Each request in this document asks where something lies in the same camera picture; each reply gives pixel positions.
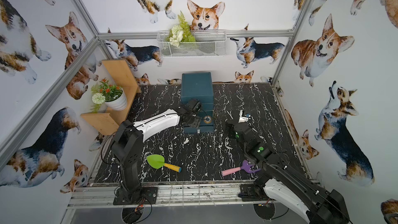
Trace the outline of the teal bottom drawer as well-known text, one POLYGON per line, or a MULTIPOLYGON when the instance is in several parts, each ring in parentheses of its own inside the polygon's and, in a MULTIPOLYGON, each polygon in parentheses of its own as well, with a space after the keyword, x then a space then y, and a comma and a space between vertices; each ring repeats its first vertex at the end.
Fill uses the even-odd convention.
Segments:
POLYGON ((214 111, 203 111, 200 110, 194 120, 199 122, 197 127, 191 127, 187 124, 183 126, 183 132, 185 134, 194 135, 214 131, 214 111))

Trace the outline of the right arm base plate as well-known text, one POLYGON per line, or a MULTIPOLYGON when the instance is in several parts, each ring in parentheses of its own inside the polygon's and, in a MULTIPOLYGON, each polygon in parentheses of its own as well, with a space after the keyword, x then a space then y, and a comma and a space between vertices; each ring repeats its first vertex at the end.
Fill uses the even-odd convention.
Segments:
POLYGON ((238 197, 241 198, 243 202, 267 201, 269 199, 264 189, 255 184, 241 184, 238 197))

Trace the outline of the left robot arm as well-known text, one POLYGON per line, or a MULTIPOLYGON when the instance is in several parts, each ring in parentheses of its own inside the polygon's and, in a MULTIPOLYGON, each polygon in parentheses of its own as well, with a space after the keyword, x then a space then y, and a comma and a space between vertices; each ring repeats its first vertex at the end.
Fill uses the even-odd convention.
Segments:
POLYGON ((113 137, 110 149, 121 172, 121 188, 127 193, 141 189, 138 179, 138 163, 144 149, 144 141, 168 128, 177 125, 199 127, 202 118, 198 116, 202 104, 190 99, 187 104, 158 114, 146 120, 122 123, 113 137))

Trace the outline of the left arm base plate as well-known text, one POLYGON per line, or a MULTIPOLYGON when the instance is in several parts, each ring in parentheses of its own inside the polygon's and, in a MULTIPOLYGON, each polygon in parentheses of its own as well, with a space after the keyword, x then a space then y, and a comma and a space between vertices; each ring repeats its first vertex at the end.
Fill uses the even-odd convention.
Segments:
POLYGON ((127 191, 118 188, 115 193, 113 205, 139 205, 152 204, 155 205, 158 196, 158 187, 138 188, 136 191, 127 191))

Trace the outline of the orange tape roll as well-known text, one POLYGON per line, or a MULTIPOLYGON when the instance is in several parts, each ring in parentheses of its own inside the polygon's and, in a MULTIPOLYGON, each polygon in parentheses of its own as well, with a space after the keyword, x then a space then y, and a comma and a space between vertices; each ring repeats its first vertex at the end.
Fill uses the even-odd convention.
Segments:
POLYGON ((210 124, 210 123, 212 122, 212 118, 211 118, 210 116, 206 116, 206 117, 204 117, 203 121, 204 121, 206 124, 210 124))

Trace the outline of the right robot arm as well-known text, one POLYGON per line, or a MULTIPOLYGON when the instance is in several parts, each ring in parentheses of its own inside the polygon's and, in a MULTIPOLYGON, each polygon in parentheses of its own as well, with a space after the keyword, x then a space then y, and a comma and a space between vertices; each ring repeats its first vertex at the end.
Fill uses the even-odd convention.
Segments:
POLYGON ((248 162, 260 170, 254 185, 257 196, 266 195, 302 217, 308 224, 349 224, 344 197, 318 186, 292 168, 265 143, 256 139, 246 122, 226 123, 228 137, 239 144, 248 162))

